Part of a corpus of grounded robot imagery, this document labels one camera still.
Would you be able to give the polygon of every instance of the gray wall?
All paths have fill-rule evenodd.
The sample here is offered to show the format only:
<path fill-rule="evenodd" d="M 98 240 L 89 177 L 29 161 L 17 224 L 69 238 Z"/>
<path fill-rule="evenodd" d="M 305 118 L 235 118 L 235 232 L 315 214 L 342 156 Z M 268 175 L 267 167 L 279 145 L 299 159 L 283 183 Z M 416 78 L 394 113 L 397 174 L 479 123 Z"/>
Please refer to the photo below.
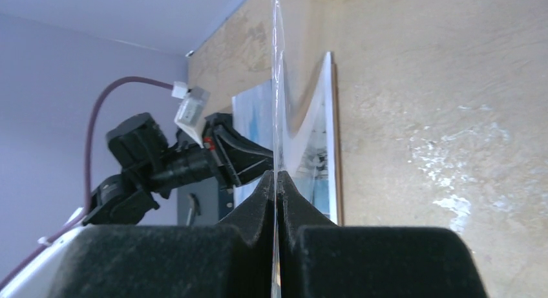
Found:
<path fill-rule="evenodd" d="M 184 56 L 243 0 L 0 0 L 0 14 Z"/>
<path fill-rule="evenodd" d="M 110 82 L 139 75 L 186 80 L 186 59 L 0 15 L 0 275 L 82 204 L 83 142 L 92 104 Z M 150 112 L 170 142 L 177 101 L 168 90 L 126 85 L 101 110 L 93 184 L 116 174 L 106 131 Z M 176 224 L 176 195 L 144 224 Z"/>
<path fill-rule="evenodd" d="M 177 224 L 187 224 L 191 206 L 188 197 L 190 193 L 196 195 L 200 205 L 200 214 L 196 215 L 193 225 L 216 224 L 219 221 L 218 192 L 218 183 L 214 177 L 177 189 Z"/>

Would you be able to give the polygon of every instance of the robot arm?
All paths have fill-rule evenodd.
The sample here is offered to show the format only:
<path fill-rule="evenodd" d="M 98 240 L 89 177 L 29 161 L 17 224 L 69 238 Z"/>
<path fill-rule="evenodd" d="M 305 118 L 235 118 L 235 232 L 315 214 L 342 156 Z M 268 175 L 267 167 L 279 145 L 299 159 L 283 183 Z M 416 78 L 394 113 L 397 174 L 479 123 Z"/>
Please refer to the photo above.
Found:
<path fill-rule="evenodd" d="M 149 113 L 138 114 L 107 133 L 121 173 L 93 192 L 87 224 L 137 224 L 160 205 L 151 193 L 169 198 L 172 189 L 215 177 L 223 189 L 245 185 L 273 168 L 272 151 L 239 135 L 230 114 L 206 118 L 204 148 L 182 140 L 169 147 Z"/>

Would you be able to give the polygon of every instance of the ceiling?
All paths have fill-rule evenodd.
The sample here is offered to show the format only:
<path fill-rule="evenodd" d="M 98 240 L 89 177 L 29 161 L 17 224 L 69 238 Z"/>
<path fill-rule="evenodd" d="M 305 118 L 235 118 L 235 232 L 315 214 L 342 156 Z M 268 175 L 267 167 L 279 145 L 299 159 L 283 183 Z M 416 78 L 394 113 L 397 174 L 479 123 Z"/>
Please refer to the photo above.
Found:
<path fill-rule="evenodd" d="M 245 0 L 0 0 L 0 13 L 184 55 Z"/>

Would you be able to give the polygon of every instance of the white connector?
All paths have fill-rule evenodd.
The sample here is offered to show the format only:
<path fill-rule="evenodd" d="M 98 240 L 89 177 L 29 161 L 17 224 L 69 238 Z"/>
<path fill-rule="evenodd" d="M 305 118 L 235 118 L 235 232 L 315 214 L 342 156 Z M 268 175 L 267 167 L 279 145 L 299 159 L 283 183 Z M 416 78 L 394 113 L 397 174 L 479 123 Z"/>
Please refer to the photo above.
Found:
<path fill-rule="evenodd" d="M 175 115 L 175 124 L 203 148 L 202 132 L 206 126 L 206 119 L 202 113 L 209 100 L 209 92 L 199 87 L 189 90 L 186 83 L 176 81 L 171 95 L 182 99 Z"/>

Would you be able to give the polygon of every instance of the textured beige wall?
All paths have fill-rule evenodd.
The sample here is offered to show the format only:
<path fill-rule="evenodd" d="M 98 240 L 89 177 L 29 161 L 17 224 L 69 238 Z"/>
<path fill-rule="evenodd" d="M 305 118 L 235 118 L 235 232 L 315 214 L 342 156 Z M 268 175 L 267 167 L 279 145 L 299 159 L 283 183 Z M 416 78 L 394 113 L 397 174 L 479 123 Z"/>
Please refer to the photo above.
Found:
<path fill-rule="evenodd" d="M 548 297 L 548 0 L 321 2 L 346 223 L 450 227 L 492 297 Z M 217 107 L 270 77 L 270 13 L 249 0 L 191 58 Z"/>

